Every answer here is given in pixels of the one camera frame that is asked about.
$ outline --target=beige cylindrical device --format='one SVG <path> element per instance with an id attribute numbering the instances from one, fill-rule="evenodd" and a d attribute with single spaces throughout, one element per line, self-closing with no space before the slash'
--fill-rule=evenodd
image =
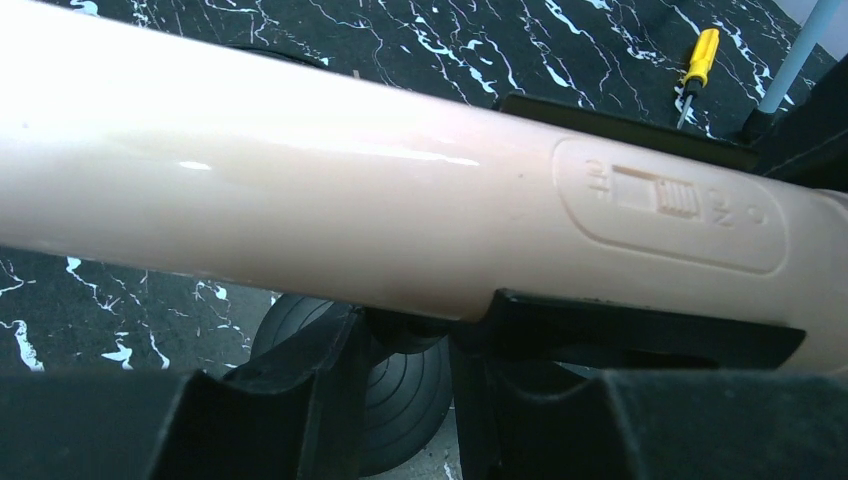
<path id="1" fill-rule="evenodd" d="M 446 319 L 510 288 L 774 323 L 808 333 L 788 368 L 848 365 L 836 194 L 34 2 L 0 12 L 4 245 Z"/>

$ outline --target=screwdriver handle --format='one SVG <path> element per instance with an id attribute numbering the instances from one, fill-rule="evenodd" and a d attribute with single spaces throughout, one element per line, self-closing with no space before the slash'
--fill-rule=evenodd
<path id="1" fill-rule="evenodd" d="M 693 78 L 700 80 L 702 87 L 707 86 L 707 74 L 713 67 L 716 50 L 718 50 L 718 29 L 709 28 L 701 32 L 698 43 L 695 44 L 695 51 L 692 52 L 692 58 L 689 60 L 689 71 L 683 77 L 684 86 Z"/>

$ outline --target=on/off switch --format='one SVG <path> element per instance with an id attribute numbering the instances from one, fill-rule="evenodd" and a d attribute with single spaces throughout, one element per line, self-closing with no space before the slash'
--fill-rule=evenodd
<path id="1" fill-rule="evenodd" d="M 573 137 L 553 167 L 569 217 L 593 241 L 751 273 L 785 259 L 780 207 L 738 172 Z"/>

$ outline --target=black marble floor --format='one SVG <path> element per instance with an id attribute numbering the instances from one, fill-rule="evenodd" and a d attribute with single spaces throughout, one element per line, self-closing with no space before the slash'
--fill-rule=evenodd
<path id="1" fill-rule="evenodd" d="M 337 72 L 357 70 L 366 80 L 475 106 L 520 90 L 665 125 L 679 115 L 677 82 L 698 32 L 717 27 L 721 45 L 710 85 L 684 128 L 728 139 L 765 93 L 799 30 L 770 0 L 51 3 L 211 43 L 270 45 Z M 784 107 L 802 102 L 833 64 L 817 48 Z M 144 85 L 135 91 L 130 100 L 155 101 Z M 207 279 L 10 249 L 0 250 L 0 267 L 4 373 L 203 368 L 220 375 L 247 360 L 251 337 L 276 297 Z M 440 435 L 449 443 L 450 432 Z M 419 455 L 424 463 L 415 465 L 429 472 L 421 478 L 432 472 L 459 478 L 455 449 L 452 455 L 449 462 L 441 450 Z M 433 457 L 437 463 L 429 468 Z"/>

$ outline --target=metal pole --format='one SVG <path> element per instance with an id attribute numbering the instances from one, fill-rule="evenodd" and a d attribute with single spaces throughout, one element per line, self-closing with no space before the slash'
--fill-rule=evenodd
<path id="1" fill-rule="evenodd" d="M 762 137 L 772 125 L 774 114 L 780 107 L 780 102 L 789 91 L 789 87 L 816 46 L 816 42 L 824 33 L 834 12 L 839 7 L 840 0 L 819 0 L 810 12 L 810 17 L 789 49 L 786 60 L 777 71 L 774 81 L 769 85 L 759 106 L 754 109 L 745 124 L 740 136 L 743 140 L 753 142 Z"/>
<path id="2" fill-rule="evenodd" d="M 789 49 L 789 54 L 783 65 L 777 71 L 774 81 L 769 85 L 765 97 L 760 102 L 757 110 L 763 113 L 774 113 L 780 107 L 780 102 L 789 91 L 789 87 L 810 56 L 810 52 L 816 46 L 816 42 L 822 36 L 830 19 L 833 17 L 836 9 L 839 7 L 841 0 L 819 0 L 816 2 L 813 11 L 810 13 L 810 18 L 798 34 L 798 38 L 792 47 Z"/>

